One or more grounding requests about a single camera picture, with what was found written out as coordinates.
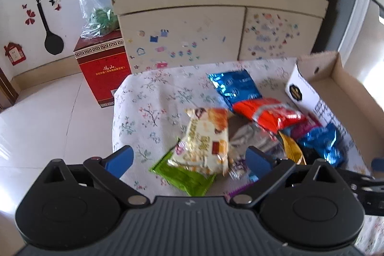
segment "floral tablecloth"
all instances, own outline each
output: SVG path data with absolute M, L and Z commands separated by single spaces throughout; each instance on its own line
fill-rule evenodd
M 177 138 L 185 134 L 189 117 L 184 112 L 195 107 L 226 107 L 207 74 L 246 69 L 263 97 L 273 97 L 293 105 L 285 94 L 285 83 L 296 58 L 236 61 L 161 69 L 128 76 L 115 93 L 112 130 L 113 151 L 130 145 L 134 151 L 131 168 L 121 180 L 153 200 L 156 195 L 187 196 L 160 176 L 149 172 Z M 361 157 L 348 160 L 347 168 L 365 172 Z M 218 177 L 207 195 L 223 195 L 245 185 Z M 382 218 L 366 216 L 357 247 L 366 254 L 384 250 Z

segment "black oval logo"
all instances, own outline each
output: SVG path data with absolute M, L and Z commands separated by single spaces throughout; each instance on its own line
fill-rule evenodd
M 303 94 L 301 93 L 299 87 L 297 87 L 296 85 L 292 84 L 289 86 L 289 93 L 296 101 L 302 101 Z

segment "cabinet door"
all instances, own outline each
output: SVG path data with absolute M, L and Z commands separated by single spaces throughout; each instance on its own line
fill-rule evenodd
M 244 7 L 202 6 L 120 16 L 132 73 L 237 60 Z
M 293 12 L 247 8 L 239 60 L 310 54 L 321 22 Z

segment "metal screw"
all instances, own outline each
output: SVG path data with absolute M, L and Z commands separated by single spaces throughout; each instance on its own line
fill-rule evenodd
M 236 204 L 249 204 L 252 202 L 252 198 L 247 194 L 238 194 L 234 197 Z
M 128 198 L 128 203 L 131 205 L 143 205 L 147 203 L 147 198 L 143 195 L 133 195 Z

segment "red gift box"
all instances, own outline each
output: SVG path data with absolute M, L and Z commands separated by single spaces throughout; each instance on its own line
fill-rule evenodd
M 131 74 L 120 30 L 80 38 L 73 52 L 98 104 L 102 108 L 113 105 L 114 92 Z

